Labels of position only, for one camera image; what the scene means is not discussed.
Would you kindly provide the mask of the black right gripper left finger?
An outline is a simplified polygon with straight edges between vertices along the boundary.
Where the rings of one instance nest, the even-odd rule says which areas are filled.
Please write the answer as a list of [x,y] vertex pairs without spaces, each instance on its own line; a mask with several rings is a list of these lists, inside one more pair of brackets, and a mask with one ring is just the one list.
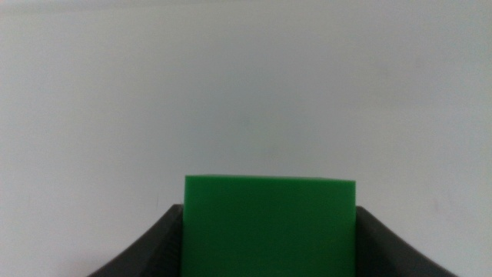
[[173,205],[139,239],[90,277],[179,277],[183,205]]

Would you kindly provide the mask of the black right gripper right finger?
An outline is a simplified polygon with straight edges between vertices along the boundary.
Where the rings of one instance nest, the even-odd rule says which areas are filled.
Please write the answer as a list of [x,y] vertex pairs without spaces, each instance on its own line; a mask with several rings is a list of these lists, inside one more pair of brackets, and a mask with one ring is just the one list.
[[392,232],[365,208],[356,208],[357,277],[456,277]]

